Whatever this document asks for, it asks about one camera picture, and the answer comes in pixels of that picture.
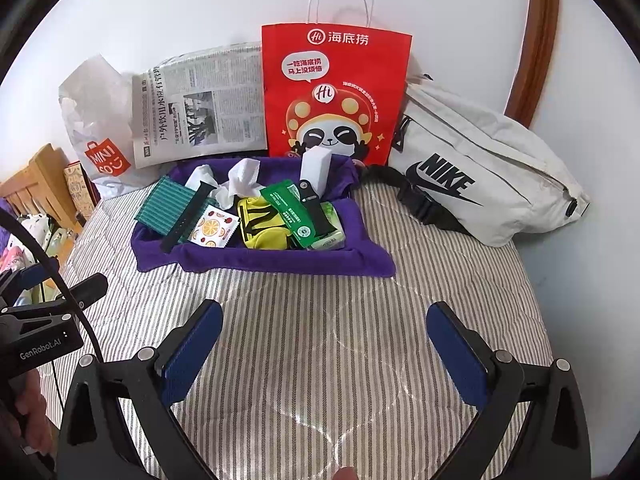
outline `green striped cloth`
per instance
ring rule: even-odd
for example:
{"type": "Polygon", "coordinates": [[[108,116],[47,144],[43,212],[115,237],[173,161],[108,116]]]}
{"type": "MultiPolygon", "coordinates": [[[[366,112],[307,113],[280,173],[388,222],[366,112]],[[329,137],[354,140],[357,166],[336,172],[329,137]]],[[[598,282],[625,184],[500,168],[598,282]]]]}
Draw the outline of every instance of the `green striped cloth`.
{"type": "MultiPolygon", "coordinates": [[[[164,176],[158,181],[156,187],[152,189],[140,207],[136,220],[162,236],[167,236],[195,194],[196,192],[193,189],[181,186],[169,177],[164,176]]],[[[218,202],[212,198],[207,198],[191,225],[185,229],[180,237],[181,242],[188,240],[189,234],[196,227],[196,222],[204,215],[204,210],[209,205],[220,207],[218,202]]]]}

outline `white plastic bag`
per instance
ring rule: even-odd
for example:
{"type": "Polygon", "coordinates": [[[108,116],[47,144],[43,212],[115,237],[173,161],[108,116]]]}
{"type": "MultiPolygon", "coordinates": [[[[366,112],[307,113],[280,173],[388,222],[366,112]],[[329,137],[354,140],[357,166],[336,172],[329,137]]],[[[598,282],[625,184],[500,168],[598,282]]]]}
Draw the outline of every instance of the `white plastic bag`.
{"type": "Polygon", "coordinates": [[[131,131],[131,82],[102,56],[87,59],[60,85],[69,140],[103,199],[152,184],[161,168],[137,169],[131,131]]]}

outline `wooden bed frame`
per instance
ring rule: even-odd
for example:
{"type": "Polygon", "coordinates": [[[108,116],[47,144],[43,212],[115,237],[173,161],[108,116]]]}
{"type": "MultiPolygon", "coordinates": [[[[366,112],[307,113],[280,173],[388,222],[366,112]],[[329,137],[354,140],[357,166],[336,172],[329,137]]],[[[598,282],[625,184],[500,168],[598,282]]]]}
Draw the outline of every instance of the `wooden bed frame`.
{"type": "Polygon", "coordinates": [[[66,187],[65,166],[62,150],[46,144],[25,168],[0,184],[0,196],[18,215],[45,212],[55,218],[60,227],[80,234],[82,227],[76,220],[76,206],[66,187]]]}

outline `pillow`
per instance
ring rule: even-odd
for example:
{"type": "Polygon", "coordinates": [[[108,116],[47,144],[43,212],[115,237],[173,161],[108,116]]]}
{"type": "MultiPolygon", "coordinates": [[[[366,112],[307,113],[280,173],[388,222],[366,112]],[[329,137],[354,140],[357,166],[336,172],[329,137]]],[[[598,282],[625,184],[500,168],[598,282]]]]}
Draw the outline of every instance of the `pillow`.
{"type": "MultiPolygon", "coordinates": [[[[28,215],[27,218],[20,222],[22,227],[27,229],[27,231],[33,236],[38,245],[43,249],[46,249],[49,244],[49,239],[51,238],[51,229],[49,227],[49,217],[45,214],[39,215],[28,215]]],[[[7,249],[11,249],[13,247],[20,247],[24,252],[24,259],[26,266],[33,265],[36,260],[31,254],[31,251],[28,250],[20,240],[18,240],[15,235],[11,235],[9,241],[6,245],[7,249]]]]}
{"type": "MultiPolygon", "coordinates": [[[[11,269],[13,272],[26,267],[24,254],[20,247],[13,247],[11,249],[5,249],[2,256],[0,256],[0,272],[4,272],[7,269],[11,269]]],[[[24,290],[18,297],[14,306],[23,306],[33,303],[33,297],[30,290],[24,290]]]]}

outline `black cable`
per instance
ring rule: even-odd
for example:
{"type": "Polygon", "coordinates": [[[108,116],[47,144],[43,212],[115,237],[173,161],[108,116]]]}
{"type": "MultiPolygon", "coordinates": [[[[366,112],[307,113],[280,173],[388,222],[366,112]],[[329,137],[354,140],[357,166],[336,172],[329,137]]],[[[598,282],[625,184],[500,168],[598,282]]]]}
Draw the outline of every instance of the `black cable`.
{"type": "Polygon", "coordinates": [[[49,261],[49,257],[45,253],[44,249],[40,246],[40,244],[36,241],[36,239],[31,236],[31,234],[25,229],[20,222],[18,222],[14,217],[9,215],[7,211],[0,208],[0,226],[7,229],[9,232],[15,235],[18,240],[20,240],[28,250],[31,251],[31,254],[35,257],[39,264],[47,271],[53,282],[56,284],[58,290],[65,298],[65,300],[70,304],[72,310],[75,312],[76,316],[80,320],[80,323],[86,330],[86,334],[89,336],[89,340],[91,341],[91,345],[94,347],[95,357],[98,359],[99,363],[104,362],[104,358],[102,357],[102,351],[100,350],[100,343],[98,343],[98,339],[95,336],[94,329],[91,327],[89,320],[84,315],[84,312],[78,305],[76,298],[66,286],[65,280],[60,276],[60,272],[54,268],[54,266],[49,261]]]}
{"type": "Polygon", "coordinates": [[[51,369],[53,370],[53,381],[56,383],[56,391],[58,392],[58,400],[60,401],[60,409],[62,413],[65,413],[65,403],[62,402],[62,395],[60,395],[60,384],[58,383],[58,374],[56,373],[56,365],[53,364],[55,359],[51,361],[51,369]]]}
{"type": "MultiPolygon", "coordinates": [[[[40,301],[44,303],[46,300],[44,298],[44,287],[42,286],[42,282],[40,282],[40,301]]],[[[65,412],[65,403],[62,402],[62,395],[60,395],[60,384],[58,383],[58,374],[56,373],[56,365],[54,364],[55,359],[51,361],[51,369],[53,370],[53,381],[56,383],[56,391],[58,392],[58,400],[60,401],[60,409],[62,412],[65,412]]]]}

